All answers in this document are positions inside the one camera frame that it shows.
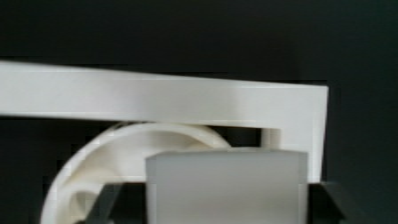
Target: gray plastic block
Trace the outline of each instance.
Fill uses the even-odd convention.
[[[304,224],[306,153],[167,152],[146,167],[149,224]]]

